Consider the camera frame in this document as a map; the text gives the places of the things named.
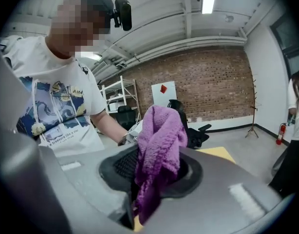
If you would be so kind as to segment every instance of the pipe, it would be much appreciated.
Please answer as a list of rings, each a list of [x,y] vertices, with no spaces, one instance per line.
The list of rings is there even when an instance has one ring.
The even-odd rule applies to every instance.
[[[246,40],[248,40],[245,31],[243,30],[242,27],[239,28],[239,31],[241,32],[241,35],[243,36],[243,38],[245,38]]]
[[[123,60],[125,60],[125,58],[122,57],[122,58],[120,58],[120,59],[114,61],[114,65],[120,63],[120,62],[123,61]]]
[[[222,40],[218,39],[217,42],[213,42],[213,41],[209,40],[209,41],[203,41],[202,43],[199,42],[199,43],[196,43],[196,44],[193,44],[193,42],[190,43],[190,44],[185,44],[184,46],[175,46],[175,47],[171,47],[171,48],[168,48],[168,49],[164,49],[163,51],[157,50],[154,53],[150,53],[148,55],[143,55],[142,54],[142,57],[139,55],[138,59],[140,59],[140,61],[138,61],[138,60],[131,61],[125,69],[120,70],[120,71],[118,71],[118,72],[102,79],[102,82],[108,80],[111,77],[114,77],[114,76],[118,75],[119,73],[121,73],[121,72],[123,72],[123,71],[125,71],[129,68],[132,68],[132,67],[134,67],[138,64],[141,64],[145,61],[149,61],[151,59],[154,59],[154,58],[157,58],[157,57],[160,57],[160,56],[163,56],[163,55],[171,54],[171,53],[174,53],[174,52],[183,51],[183,50],[192,49],[192,48],[198,48],[198,47],[207,47],[207,46],[220,46],[220,45],[244,46],[245,43],[246,43],[245,39],[239,40],[239,41],[232,40],[232,39],[225,39],[224,41],[222,41]]]
[[[210,36],[210,37],[196,37],[196,38],[189,38],[189,39],[184,39],[184,40],[180,40],[180,41],[175,41],[175,42],[172,42],[172,43],[168,43],[168,44],[165,44],[163,46],[160,46],[160,47],[157,47],[157,48],[154,48],[154,49],[151,49],[149,51],[146,51],[142,54],[139,54],[137,57],[138,59],[144,57],[144,56],[147,56],[151,53],[154,53],[154,52],[157,52],[159,50],[163,50],[163,49],[166,49],[166,48],[169,48],[169,47],[173,47],[175,45],[179,45],[179,44],[182,44],[182,43],[189,43],[189,42],[195,42],[195,41],[204,41],[204,40],[219,40],[219,39],[226,39],[226,40],[238,40],[238,41],[247,41],[246,38],[241,38],[241,37],[226,37],[226,36]],[[136,58],[133,57],[131,58],[130,60],[127,60],[126,61],[126,64],[128,65],[129,63],[135,61]]]
[[[103,72],[104,70],[106,70],[110,65],[106,64],[103,68],[101,68],[100,70],[96,71],[93,75],[94,77],[98,76],[101,72]]]
[[[276,5],[277,0],[273,1],[273,5],[270,6],[263,14],[263,16],[246,32],[246,36],[248,36],[258,25],[262,20],[267,16],[267,14],[273,9],[273,7]]]

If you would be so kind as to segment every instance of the headset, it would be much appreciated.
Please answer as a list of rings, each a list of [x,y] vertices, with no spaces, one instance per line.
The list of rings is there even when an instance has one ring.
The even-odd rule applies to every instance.
[[[121,26],[124,31],[131,30],[131,5],[128,0],[115,0],[115,7],[110,14],[111,19],[113,18],[115,21],[115,28]]]

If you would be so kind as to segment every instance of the woman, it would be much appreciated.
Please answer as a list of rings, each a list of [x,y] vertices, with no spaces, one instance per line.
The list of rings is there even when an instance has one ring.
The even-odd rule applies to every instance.
[[[269,184],[282,197],[299,191],[299,71],[292,75],[288,87],[289,113],[296,115],[294,134],[287,155]]]

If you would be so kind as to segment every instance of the black pants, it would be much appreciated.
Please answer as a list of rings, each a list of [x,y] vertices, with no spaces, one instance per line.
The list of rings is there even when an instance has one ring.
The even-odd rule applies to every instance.
[[[299,140],[292,140],[287,155],[269,184],[282,197],[299,191]]]

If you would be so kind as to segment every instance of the ceiling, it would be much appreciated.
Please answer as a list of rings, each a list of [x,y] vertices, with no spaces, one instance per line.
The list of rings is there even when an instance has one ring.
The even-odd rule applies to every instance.
[[[51,18],[63,0],[22,0],[3,35],[47,35]],[[97,63],[82,58],[97,81],[140,62],[183,49],[209,45],[244,45],[246,36],[276,0],[215,0],[213,13],[202,14],[202,0],[128,0],[132,29],[114,28],[90,51],[102,54]]]

